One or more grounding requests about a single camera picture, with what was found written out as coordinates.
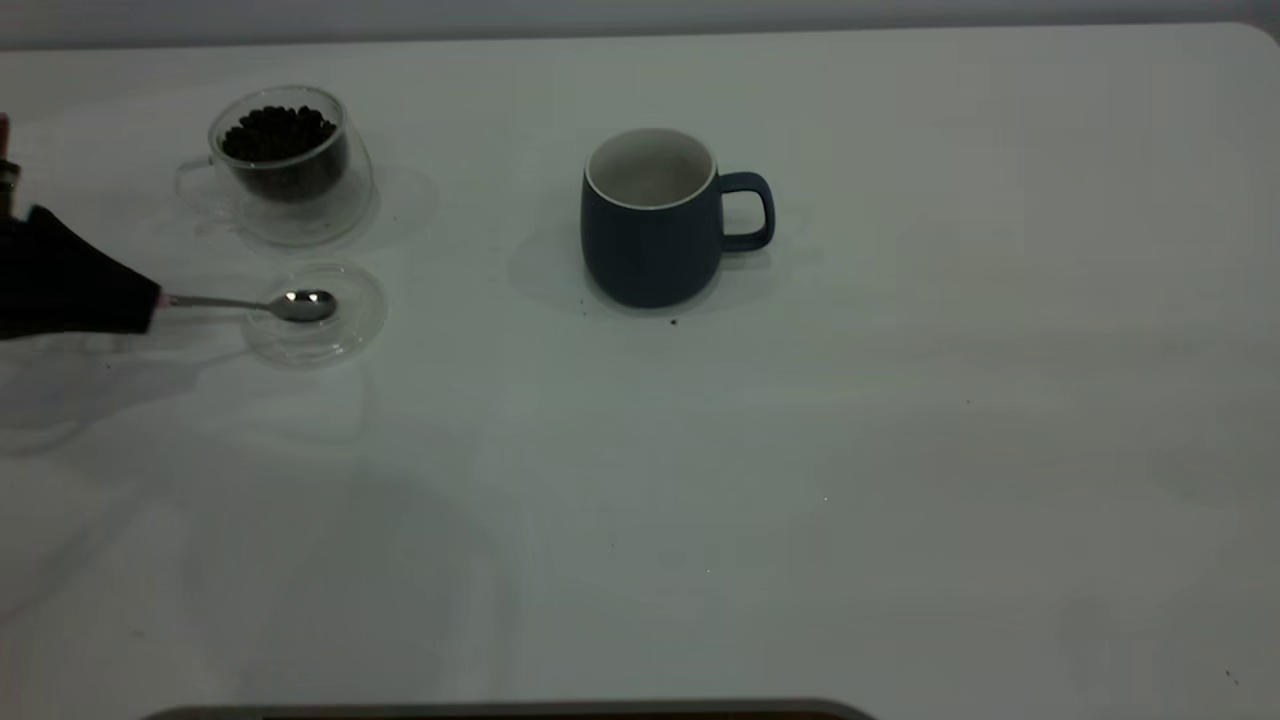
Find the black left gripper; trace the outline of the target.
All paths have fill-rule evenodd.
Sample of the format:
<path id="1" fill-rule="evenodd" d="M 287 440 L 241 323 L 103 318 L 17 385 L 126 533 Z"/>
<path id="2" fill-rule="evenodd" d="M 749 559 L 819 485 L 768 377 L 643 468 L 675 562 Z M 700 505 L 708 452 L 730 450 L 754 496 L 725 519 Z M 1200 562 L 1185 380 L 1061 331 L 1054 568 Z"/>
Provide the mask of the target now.
<path id="1" fill-rule="evenodd" d="M 46 208 L 13 218 L 22 169 L 0 115 L 1 340 L 44 334 L 143 334 L 160 286 L 81 238 Z"/>

